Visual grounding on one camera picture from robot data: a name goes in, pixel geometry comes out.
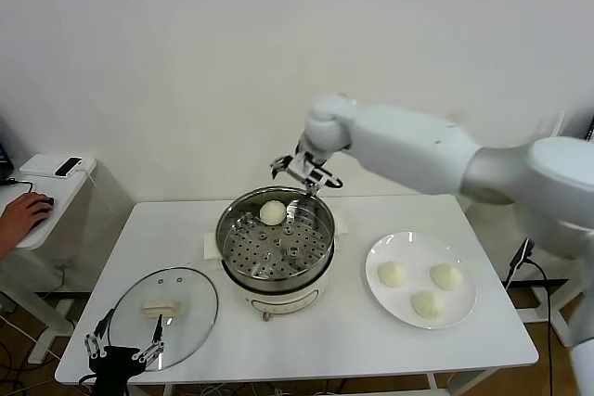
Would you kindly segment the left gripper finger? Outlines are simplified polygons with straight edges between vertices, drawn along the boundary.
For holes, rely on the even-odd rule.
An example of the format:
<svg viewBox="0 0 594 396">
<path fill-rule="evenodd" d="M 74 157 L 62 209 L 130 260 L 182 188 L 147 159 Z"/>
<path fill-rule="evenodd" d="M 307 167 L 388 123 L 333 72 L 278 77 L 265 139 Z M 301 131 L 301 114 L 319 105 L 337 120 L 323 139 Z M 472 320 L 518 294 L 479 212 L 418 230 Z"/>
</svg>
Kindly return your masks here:
<svg viewBox="0 0 594 396">
<path fill-rule="evenodd" d="M 153 331 L 150 344 L 144 349 L 136 353 L 133 359 L 139 363 L 153 363 L 164 350 L 164 342 L 162 340 L 162 315 L 160 314 L 155 329 Z"/>
<path fill-rule="evenodd" d="M 99 357 L 107 356 L 103 338 L 110 327 L 110 321 L 114 312 L 114 308 L 109 309 L 106 315 L 97 322 L 95 328 L 85 335 L 84 345 L 89 359 L 98 359 Z"/>
</svg>

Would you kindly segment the person's bare hand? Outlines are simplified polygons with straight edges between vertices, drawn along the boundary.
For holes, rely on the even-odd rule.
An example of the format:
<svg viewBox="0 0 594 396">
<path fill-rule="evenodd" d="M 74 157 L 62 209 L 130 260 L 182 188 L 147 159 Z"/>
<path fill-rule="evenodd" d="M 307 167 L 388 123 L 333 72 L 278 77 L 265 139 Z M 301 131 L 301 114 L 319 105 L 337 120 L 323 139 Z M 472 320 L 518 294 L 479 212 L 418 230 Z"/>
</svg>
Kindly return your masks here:
<svg viewBox="0 0 594 396">
<path fill-rule="evenodd" d="M 54 207 L 54 199 L 35 192 L 11 201 L 1 215 L 1 253 L 14 249 Z"/>
</svg>

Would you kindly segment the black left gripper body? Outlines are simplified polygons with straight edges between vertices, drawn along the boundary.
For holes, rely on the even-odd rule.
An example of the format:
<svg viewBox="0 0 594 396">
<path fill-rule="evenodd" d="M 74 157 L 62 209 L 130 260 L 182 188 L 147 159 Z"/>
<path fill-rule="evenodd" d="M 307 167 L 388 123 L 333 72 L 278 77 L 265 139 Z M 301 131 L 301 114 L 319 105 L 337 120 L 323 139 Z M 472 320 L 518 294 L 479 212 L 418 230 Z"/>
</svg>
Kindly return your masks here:
<svg viewBox="0 0 594 396">
<path fill-rule="evenodd" d="M 90 358 L 90 370 L 95 379 L 92 394 L 96 396 L 124 396 L 129 394 L 128 380 L 143 373 L 143 364 L 134 358 L 140 349 L 107 346 L 105 354 Z"/>
</svg>

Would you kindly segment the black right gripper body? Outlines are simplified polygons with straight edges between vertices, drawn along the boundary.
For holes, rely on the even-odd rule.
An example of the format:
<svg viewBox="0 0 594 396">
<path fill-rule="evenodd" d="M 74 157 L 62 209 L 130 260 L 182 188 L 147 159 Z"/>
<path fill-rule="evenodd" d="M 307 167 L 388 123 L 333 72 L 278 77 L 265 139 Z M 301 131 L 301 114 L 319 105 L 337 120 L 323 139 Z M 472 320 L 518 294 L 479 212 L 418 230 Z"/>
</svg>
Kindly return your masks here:
<svg viewBox="0 0 594 396">
<path fill-rule="evenodd" d="M 318 153 L 297 147 L 290 161 L 290 176 L 298 182 L 324 182 L 328 176 L 323 169 L 327 160 Z"/>
</svg>

